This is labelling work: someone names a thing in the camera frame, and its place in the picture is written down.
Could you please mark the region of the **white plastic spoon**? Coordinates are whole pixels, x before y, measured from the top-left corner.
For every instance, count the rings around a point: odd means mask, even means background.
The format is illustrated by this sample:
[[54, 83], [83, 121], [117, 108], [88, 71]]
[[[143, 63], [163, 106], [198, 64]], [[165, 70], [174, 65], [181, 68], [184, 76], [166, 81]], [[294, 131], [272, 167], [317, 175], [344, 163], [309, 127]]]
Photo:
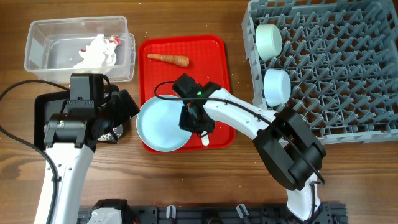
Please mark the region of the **white plastic spoon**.
[[208, 146], [210, 143], [209, 137], [208, 137], [208, 133], [206, 131], [202, 132], [202, 134], [200, 135], [201, 138], [201, 143], [204, 146]]

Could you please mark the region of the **large light blue plate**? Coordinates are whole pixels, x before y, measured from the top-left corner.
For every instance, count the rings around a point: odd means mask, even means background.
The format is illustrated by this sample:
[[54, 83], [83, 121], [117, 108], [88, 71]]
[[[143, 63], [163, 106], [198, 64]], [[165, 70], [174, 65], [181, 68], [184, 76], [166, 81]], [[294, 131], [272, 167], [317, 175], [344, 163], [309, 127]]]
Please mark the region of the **large light blue plate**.
[[142, 142], [157, 152], [172, 152], [183, 147], [191, 132], [180, 129], [182, 101], [176, 96], [161, 95], [146, 101], [136, 118]]

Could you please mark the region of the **orange carrot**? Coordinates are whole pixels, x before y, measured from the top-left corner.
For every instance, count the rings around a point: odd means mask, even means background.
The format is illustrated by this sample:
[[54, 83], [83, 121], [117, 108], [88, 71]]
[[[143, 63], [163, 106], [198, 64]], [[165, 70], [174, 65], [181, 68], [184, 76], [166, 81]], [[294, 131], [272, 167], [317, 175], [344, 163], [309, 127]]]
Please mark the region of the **orange carrot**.
[[183, 55], [148, 54], [147, 57], [152, 60], [170, 63], [179, 67], [187, 67], [190, 63], [189, 58]]

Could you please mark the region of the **white napkin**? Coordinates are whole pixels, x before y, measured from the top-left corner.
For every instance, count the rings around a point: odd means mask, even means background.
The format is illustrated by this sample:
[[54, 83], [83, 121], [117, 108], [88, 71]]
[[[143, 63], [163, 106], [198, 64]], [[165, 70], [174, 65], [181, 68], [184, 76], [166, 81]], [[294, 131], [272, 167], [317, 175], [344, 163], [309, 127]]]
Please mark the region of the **white napkin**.
[[73, 66], [73, 68], [96, 68], [113, 66], [116, 63], [117, 55], [116, 49], [106, 52], [85, 52], [79, 51], [80, 57], [83, 59], [81, 62]]

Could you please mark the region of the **red snack wrapper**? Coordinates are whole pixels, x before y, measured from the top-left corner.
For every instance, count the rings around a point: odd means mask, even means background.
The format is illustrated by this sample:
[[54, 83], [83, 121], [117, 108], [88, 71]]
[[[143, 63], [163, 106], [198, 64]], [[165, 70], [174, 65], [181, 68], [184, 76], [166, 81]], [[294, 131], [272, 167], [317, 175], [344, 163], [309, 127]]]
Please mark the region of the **red snack wrapper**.
[[91, 41], [90, 45], [87, 45], [80, 52], [106, 52], [114, 50], [121, 43], [120, 39], [116, 35], [106, 38], [103, 34], [98, 34], [94, 40]]

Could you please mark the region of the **small light blue bowl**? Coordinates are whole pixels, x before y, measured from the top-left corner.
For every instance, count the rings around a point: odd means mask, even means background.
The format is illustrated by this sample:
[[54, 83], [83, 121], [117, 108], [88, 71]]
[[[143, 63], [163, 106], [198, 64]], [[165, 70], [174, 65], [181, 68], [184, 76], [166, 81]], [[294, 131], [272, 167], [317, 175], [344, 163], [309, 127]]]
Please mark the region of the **small light blue bowl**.
[[264, 96], [270, 107], [288, 102], [291, 94], [289, 75], [284, 70], [268, 69], [264, 76]]

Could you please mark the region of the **mint green rice bowl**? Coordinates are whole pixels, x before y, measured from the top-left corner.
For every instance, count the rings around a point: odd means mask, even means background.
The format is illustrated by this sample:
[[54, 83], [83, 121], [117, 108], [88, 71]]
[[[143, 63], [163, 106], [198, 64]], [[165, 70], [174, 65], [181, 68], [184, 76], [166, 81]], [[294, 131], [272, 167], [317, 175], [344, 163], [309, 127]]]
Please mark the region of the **mint green rice bowl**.
[[282, 51], [282, 36], [274, 24], [257, 26], [255, 41], [258, 54], [263, 61], [278, 56]]

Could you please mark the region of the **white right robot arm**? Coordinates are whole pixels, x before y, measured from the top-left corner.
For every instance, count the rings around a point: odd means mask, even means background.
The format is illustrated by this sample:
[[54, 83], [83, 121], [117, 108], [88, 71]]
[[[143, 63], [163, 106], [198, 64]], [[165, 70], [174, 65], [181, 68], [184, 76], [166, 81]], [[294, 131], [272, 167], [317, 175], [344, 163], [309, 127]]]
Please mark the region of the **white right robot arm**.
[[314, 221], [320, 200], [317, 186], [326, 150], [291, 108], [264, 110], [233, 96], [220, 85], [197, 83], [186, 73], [172, 83], [183, 102], [179, 126], [192, 133], [212, 133], [221, 122], [245, 134], [270, 175], [288, 195], [287, 208], [304, 223]]

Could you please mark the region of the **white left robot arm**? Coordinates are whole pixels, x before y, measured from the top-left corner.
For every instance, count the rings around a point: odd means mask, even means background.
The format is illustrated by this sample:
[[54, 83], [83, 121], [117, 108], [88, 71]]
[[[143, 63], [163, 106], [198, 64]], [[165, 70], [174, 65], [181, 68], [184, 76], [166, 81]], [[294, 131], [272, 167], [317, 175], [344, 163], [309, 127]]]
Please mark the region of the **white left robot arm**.
[[35, 223], [76, 223], [98, 138], [139, 113], [128, 91], [112, 91], [107, 81], [101, 74], [71, 75], [66, 105], [44, 126], [48, 158]]

